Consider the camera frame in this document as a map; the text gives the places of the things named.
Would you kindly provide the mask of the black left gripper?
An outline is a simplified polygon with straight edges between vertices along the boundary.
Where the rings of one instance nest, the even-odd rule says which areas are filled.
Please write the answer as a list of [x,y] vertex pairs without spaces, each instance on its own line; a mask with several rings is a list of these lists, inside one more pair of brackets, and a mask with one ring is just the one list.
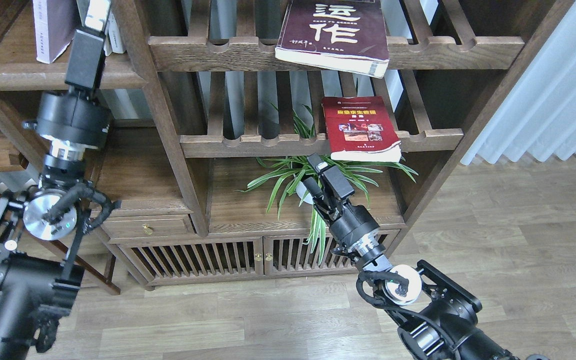
[[[105,65],[105,29],[111,2],[90,0],[82,26],[75,30],[65,83],[93,92],[99,88]],[[92,149],[105,146],[111,111],[74,92],[43,92],[35,121],[23,129],[51,141],[69,141]]]

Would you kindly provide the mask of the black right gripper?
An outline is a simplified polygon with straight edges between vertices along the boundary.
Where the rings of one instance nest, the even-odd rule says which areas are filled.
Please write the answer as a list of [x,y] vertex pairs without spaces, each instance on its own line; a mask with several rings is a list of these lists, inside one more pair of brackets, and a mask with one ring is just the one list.
[[355,191],[341,169],[327,164],[318,153],[306,159],[315,175],[303,183],[311,195],[314,210],[336,241],[337,246],[330,252],[347,258],[379,258],[379,225],[363,205],[352,205],[349,198]]

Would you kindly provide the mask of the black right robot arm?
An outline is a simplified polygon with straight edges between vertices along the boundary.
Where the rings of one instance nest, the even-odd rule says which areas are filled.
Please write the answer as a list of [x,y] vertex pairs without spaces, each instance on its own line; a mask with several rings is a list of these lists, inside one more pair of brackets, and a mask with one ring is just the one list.
[[482,303],[425,260],[413,268],[393,265],[377,239],[378,224],[354,194],[341,169],[320,155],[307,158],[316,178],[305,186],[314,209],[328,225],[337,248],[358,269],[361,298],[384,310],[398,325],[398,337],[416,360],[513,360],[515,356],[477,327]]

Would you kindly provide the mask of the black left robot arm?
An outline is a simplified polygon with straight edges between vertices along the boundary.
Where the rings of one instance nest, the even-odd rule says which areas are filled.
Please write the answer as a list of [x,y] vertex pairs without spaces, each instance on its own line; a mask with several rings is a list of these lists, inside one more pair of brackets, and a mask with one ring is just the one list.
[[102,149],[109,132],[111,112],[96,91],[110,8],[89,2],[71,43],[68,91],[45,92],[36,120],[23,125],[51,143],[38,186],[0,198],[0,360],[50,350],[80,291],[82,239],[121,207],[84,176],[85,151]]

